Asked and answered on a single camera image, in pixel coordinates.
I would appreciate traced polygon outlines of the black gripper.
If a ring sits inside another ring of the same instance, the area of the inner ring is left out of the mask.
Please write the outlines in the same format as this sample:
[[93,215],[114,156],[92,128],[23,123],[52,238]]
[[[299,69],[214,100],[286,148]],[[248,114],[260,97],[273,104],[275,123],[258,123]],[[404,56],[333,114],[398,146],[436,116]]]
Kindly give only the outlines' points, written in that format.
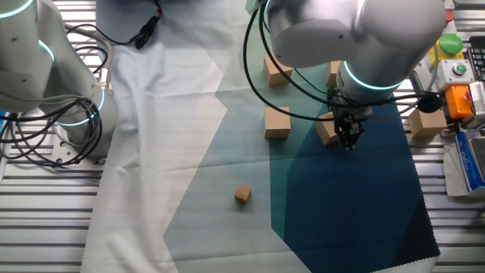
[[334,130],[343,148],[353,150],[361,134],[362,123],[370,117],[369,108],[335,108],[333,110]]

